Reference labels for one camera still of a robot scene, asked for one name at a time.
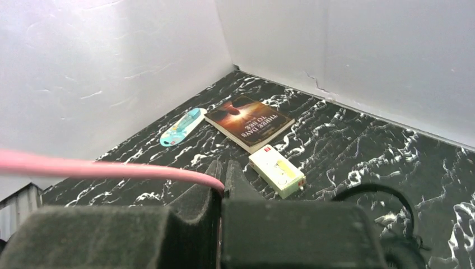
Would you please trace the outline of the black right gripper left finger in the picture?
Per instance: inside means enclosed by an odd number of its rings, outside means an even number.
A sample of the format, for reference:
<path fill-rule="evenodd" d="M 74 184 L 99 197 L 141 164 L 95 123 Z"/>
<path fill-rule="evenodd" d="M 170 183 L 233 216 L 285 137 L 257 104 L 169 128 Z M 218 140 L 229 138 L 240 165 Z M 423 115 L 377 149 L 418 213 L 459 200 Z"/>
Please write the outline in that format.
<path fill-rule="evenodd" d="M 44 207 L 2 268 L 215 268 L 221 194 L 195 184 L 166 206 Z"/>

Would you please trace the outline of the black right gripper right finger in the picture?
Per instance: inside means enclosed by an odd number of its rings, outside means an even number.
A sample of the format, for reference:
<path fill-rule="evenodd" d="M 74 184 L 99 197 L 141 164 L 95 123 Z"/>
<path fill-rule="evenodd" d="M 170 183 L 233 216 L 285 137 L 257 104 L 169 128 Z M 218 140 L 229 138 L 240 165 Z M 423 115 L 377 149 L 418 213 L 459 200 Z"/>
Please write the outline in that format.
<path fill-rule="evenodd" d="M 222 201 L 222 268 L 386 268 L 366 212 L 347 202 L 266 200 L 236 160 Z"/>

